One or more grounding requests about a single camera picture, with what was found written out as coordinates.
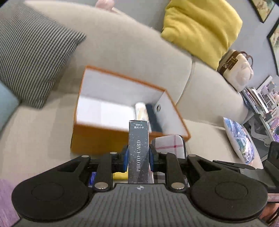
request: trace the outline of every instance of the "cream handbag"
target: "cream handbag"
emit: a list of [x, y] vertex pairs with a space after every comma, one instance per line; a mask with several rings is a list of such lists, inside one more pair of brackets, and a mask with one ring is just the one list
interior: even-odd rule
[[217, 71], [230, 83], [236, 91], [242, 91], [254, 76], [253, 57], [244, 51], [230, 50], [220, 61]]

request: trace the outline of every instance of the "framed painting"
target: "framed painting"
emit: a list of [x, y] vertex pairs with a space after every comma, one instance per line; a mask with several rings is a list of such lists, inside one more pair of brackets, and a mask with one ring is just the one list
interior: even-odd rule
[[279, 19], [271, 32], [268, 34], [267, 38], [274, 58], [276, 72], [277, 75], [279, 75]]
[[249, 0], [256, 11], [259, 20], [264, 23], [271, 13], [275, 2], [272, 0]]

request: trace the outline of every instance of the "stack of books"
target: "stack of books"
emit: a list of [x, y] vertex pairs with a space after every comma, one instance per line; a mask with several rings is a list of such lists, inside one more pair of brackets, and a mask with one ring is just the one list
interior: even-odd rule
[[257, 114], [264, 116], [269, 113], [268, 106], [261, 94], [254, 88], [244, 88], [241, 91], [242, 96], [249, 102], [250, 106]]

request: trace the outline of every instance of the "blue pillow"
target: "blue pillow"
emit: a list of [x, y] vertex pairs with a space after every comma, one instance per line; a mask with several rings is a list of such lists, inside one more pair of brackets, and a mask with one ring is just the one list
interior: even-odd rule
[[0, 82], [0, 131], [18, 105], [16, 96]]
[[255, 154], [253, 144], [246, 132], [239, 123], [225, 117], [224, 127], [234, 151], [242, 162], [248, 165], [254, 160]]

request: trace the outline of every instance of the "sofa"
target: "sofa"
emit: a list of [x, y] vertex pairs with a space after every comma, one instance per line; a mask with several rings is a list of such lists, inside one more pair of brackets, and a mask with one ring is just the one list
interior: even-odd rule
[[[27, 1], [61, 24], [87, 34], [58, 75], [42, 109], [22, 103], [0, 135], [0, 178], [14, 184], [62, 164], [70, 152], [74, 109], [86, 65], [166, 88], [191, 133], [187, 153], [238, 162], [223, 117], [242, 123], [241, 95], [216, 71], [121, 13], [59, 1]], [[255, 152], [252, 164], [263, 168]]]

